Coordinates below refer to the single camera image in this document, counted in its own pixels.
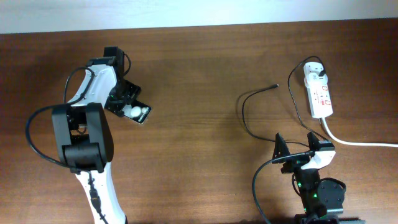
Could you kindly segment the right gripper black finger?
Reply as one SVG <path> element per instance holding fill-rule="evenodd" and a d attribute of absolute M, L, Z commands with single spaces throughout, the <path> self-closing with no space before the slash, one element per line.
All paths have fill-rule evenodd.
<path fill-rule="evenodd" d="M 277 133 L 275 135 L 275 147 L 272 155 L 272 163 L 284 163 L 289 155 L 290 151 L 287 147 L 286 141 L 280 133 Z"/>
<path fill-rule="evenodd" d="M 309 132 L 307 134 L 307 138 L 308 138 L 309 150 L 313 151 L 313 152 L 319 151 L 320 143 L 319 143 L 319 139 L 316 137 L 316 135 L 313 132 Z"/>

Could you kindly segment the black Samsung Galaxy phone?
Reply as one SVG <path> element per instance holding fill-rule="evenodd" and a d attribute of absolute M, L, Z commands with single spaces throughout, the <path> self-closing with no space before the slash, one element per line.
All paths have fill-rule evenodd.
<path fill-rule="evenodd" d="M 149 105 L 146 105 L 140 101 L 133 101 L 130 105 L 125 105 L 122 109 L 124 116 L 133 120 L 138 124 L 144 124 L 148 115 L 152 111 Z"/>

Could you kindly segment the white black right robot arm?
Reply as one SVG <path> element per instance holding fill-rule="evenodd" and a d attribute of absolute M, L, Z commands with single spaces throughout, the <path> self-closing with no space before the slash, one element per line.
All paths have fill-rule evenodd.
<path fill-rule="evenodd" d="M 321 178 L 319 170 L 328 166 L 336 151 L 331 141 L 319 140 L 309 132 L 308 151 L 292 154 L 280 133 L 275 136 L 272 157 L 274 164 L 281 163 L 281 173 L 292 174 L 297 183 L 295 191 L 302 200 L 303 214 L 294 217 L 295 223 L 365 223 L 359 218 L 340 218 L 344 211 L 346 184 L 340 180 Z"/>

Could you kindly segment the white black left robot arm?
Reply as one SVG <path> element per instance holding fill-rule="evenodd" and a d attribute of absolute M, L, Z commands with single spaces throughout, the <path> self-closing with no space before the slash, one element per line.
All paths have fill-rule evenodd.
<path fill-rule="evenodd" d="M 128 60 L 120 48 L 106 47 L 84 67 L 75 96 L 52 111 L 58 156 L 82 184 L 95 223 L 127 223 L 113 185 L 114 143 L 104 112 L 141 124 L 151 111 L 137 100 L 141 88 L 124 78 Z"/>

